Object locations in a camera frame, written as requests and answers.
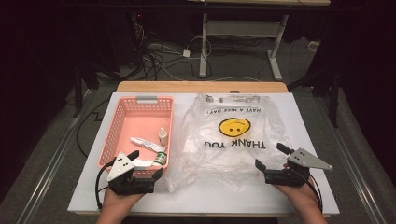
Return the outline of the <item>person's right hand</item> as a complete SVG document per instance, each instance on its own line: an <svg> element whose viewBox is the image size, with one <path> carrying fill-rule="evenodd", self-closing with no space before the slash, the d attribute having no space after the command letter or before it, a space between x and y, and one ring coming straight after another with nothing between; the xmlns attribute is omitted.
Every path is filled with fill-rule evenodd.
<svg viewBox="0 0 396 224"><path fill-rule="evenodd" d="M307 184L300 187L275 185L275 188L288 198L299 217L309 217L320 212L316 194Z"/></svg>

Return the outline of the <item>clear plastic bag yellow smiley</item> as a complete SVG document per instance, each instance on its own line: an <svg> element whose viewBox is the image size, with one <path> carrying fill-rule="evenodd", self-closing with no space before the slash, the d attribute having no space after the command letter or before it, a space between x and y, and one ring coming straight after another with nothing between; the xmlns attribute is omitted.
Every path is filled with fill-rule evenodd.
<svg viewBox="0 0 396 224"><path fill-rule="evenodd" d="M290 138L276 103L255 94L198 94L185 113L165 183L175 191L196 179L217 178L237 186L256 172L286 160L276 145Z"/></svg>

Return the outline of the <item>person's left hand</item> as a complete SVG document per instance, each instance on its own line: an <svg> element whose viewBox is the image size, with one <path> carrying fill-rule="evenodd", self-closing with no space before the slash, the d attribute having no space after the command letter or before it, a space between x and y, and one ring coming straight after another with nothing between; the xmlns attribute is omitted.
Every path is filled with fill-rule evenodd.
<svg viewBox="0 0 396 224"><path fill-rule="evenodd" d="M112 189L106 189L101 214L109 217L126 217L143 197L144 194L117 195Z"/></svg>

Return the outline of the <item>pink perforated plastic basket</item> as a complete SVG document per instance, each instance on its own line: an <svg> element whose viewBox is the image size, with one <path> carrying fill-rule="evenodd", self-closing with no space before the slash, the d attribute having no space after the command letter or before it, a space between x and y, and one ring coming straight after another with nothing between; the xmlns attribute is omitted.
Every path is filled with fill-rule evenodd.
<svg viewBox="0 0 396 224"><path fill-rule="evenodd" d="M116 101L110 126L98 160L102 168L120 152L128 155L136 150L139 157L134 160L135 175L152 175L157 170L166 169L170 158L171 132L174 99L171 96L123 96ZM161 145L159 130L168 132L166 164L153 166L157 152L131 142L131 137L139 137Z"/></svg>

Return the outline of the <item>small green label bottle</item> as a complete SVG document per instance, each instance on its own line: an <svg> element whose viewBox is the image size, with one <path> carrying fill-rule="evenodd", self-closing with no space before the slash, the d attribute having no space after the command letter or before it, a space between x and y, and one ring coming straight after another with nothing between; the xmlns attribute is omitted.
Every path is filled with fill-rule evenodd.
<svg viewBox="0 0 396 224"><path fill-rule="evenodd" d="M159 152L153 161L153 166L163 166L166 164L167 154L165 152Z"/></svg>

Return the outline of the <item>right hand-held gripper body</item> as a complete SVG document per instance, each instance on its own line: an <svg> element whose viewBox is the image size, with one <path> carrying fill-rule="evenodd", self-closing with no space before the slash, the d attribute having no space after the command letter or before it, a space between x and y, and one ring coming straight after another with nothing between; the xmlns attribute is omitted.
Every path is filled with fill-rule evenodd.
<svg viewBox="0 0 396 224"><path fill-rule="evenodd" d="M263 173L265 183L289 187L304 185L310 176L310 168L331 170L332 166L319 159L303 148L298 148L287 155L287 167L282 170L270 170L266 168Z"/></svg>

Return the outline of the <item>desk with white metal legs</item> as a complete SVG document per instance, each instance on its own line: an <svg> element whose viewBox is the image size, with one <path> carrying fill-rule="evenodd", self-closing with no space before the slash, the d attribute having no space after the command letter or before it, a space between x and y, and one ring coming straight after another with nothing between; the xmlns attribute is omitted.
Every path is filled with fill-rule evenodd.
<svg viewBox="0 0 396 224"><path fill-rule="evenodd" d="M209 7L215 4L230 6L247 5L248 7L327 7L331 0L189 0L198 2L201 6ZM202 39L200 52L200 77L207 77L209 71L208 56L211 53L212 45L207 39L213 36L237 36L237 37L271 37L275 40L274 47L267 51L268 63L272 69L272 74L276 81L281 81L282 76L276 61L276 54L281 38L286 29L289 14L283 13L280 21L236 21L210 20L206 12L203 13Z"/></svg>

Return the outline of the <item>white ointment tube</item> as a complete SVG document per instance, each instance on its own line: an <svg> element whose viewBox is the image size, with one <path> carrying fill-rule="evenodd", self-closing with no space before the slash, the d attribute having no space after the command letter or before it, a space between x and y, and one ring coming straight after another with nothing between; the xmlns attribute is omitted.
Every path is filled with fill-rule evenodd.
<svg viewBox="0 0 396 224"><path fill-rule="evenodd" d="M134 143L134 144L136 144L138 146L141 146L141 147L144 147L144 148L148 148L148 149L150 149L152 151L155 151L157 153L165 152L165 150L166 150L166 147L163 147L161 145L155 144L153 142L150 142L149 140L142 139L142 138L139 138L139 137L131 137L130 140L131 140L132 143Z"/></svg>

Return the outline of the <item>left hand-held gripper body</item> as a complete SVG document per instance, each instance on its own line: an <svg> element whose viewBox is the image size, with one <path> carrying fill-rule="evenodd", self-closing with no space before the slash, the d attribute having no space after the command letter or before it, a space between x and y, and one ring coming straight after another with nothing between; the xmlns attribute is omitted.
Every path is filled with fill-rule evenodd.
<svg viewBox="0 0 396 224"><path fill-rule="evenodd" d="M112 168L106 178L108 186L117 195L136 195L152 193L155 183L150 178L133 176L134 163L128 155L120 152L114 160Z"/></svg>

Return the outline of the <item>metal floor rail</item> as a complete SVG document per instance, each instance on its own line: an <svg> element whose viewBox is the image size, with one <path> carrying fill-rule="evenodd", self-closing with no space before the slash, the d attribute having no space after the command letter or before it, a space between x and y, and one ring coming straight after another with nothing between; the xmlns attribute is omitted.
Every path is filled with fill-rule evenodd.
<svg viewBox="0 0 396 224"><path fill-rule="evenodd" d="M32 223L32 220L34 219L40 204L42 203L45 195L47 194L48 189L50 188L50 185L54 177L56 176L59 170L59 167L64 159L66 150L70 144L70 141L77 131L77 126L81 123L82 116L87 111L90 104L92 103L92 99L94 98L95 94L96 91L92 91L92 90L85 91L82 98L82 103L83 103L82 108L80 109L79 113L71 119L70 124L64 136L62 137L62 140L60 141L59 145L56 147L56 150L51 160L49 161L49 164L46 167L45 172L40 177L28 203L25 205L23 211L21 212L17 224Z"/></svg>
<svg viewBox="0 0 396 224"><path fill-rule="evenodd" d="M351 182L354 185L357 194L359 195L360 201L370 218L372 224L387 224L380 208L375 201L374 194L370 189L367 181L363 178L362 172L358 168L357 163L353 159L353 155L349 152L347 142L342 137L339 127L335 127L328 116L328 108L326 103L321 98L315 99L316 104L320 110L320 113L324 116L327 125L332 131L332 135L337 142L337 150L340 155L341 161L346 167L346 172L351 178Z"/></svg>

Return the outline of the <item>black stand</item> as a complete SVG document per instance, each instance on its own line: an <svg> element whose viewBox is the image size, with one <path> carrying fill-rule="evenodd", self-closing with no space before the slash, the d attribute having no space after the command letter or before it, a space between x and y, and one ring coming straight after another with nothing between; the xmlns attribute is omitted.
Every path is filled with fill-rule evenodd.
<svg viewBox="0 0 396 224"><path fill-rule="evenodd" d="M329 119L334 128L338 127L337 107L340 84L340 73L337 69L329 66L319 69L311 75L306 75L296 81L291 82L287 89L289 91L297 87L311 87L314 97L329 97Z"/></svg>
<svg viewBox="0 0 396 224"><path fill-rule="evenodd" d="M92 85L92 76L90 75L90 68L83 62L78 62L74 68L74 90L75 90L75 113L76 118L83 106L83 85L89 88Z"/></svg>

